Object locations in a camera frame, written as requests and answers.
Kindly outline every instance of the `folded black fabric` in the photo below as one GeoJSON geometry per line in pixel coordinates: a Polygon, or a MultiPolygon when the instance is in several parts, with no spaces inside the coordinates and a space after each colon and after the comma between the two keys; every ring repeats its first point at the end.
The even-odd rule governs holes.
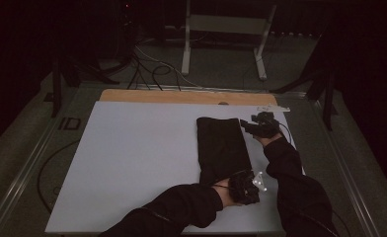
{"type": "Polygon", "coordinates": [[[200,184],[212,185],[237,172],[252,170],[237,118],[198,118],[196,126],[200,184]]]}

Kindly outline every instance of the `white metal stand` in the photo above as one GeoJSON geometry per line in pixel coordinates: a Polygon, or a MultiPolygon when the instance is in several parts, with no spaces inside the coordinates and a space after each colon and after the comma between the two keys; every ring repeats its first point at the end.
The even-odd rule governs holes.
{"type": "Polygon", "coordinates": [[[264,51],[265,43],[270,32],[271,21],[275,10],[276,6],[273,5],[271,7],[270,15],[266,19],[196,15],[191,14],[191,0],[187,0],[185,49],[182,61],[182,74],[188,75],[190,73],[191,31],[238,33],[262,36],[261,44],[259,47],[254,49],[254,55],[256,65],[258,67],[259,78],[261,80],[267,80],[267,73],[264,62],[262,61],[262,52],[264,51]]]}

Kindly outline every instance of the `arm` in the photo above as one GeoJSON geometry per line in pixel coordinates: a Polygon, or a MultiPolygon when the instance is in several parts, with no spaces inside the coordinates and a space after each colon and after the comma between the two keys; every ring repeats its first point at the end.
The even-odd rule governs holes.
{"type": "MultiPolygon", "coordinates": [[[[228,179],[217,185],[228,186],[228,179]]],[[[179,236],[190,224],[200,228],[208,226],[217,211],[233,204],[227,189],[199,184],[179,185],[131,211],[100,236],[179,236]]]]}
{"type": "Polygon", "coordinates": [[[270,161],[267,173],[278,181],[277,207],[287,236],[339,236],[325,190],[302,174],[300,156],[294,147],[280,134],[255,138],[263,144],[270,161]]]}

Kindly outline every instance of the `person's right arm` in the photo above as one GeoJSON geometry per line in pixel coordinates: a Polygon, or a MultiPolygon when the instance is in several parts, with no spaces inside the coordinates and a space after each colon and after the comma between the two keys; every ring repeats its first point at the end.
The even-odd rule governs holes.
{"type": "Polygon", "coordinates": [[[280,134],[255,138],[270,161],[267,173],[278,182],[277,208],[287,236],[339,236],[329,198],[319,182],[302,174],[295,148],[280,134]]]}

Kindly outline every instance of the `white tabletop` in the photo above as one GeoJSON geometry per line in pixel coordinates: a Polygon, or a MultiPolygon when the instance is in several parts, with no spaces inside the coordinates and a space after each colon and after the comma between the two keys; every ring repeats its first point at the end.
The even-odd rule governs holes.
{"type": "MultiPolygon", "coordinates": [[[[197,183],[196,119],[244,119],[256,106],[97,102],[45,231],[100,233],[171,186],[197,183]]],[[[283,113],[275,118],[287,126],[283,113]]],[[[208,227],[184,232],[261,233],[282,230],[277,182],[266,172],[262,146],[244,133],[255,173],[268,190],[259,203],[230,206],[208,227]]]]}

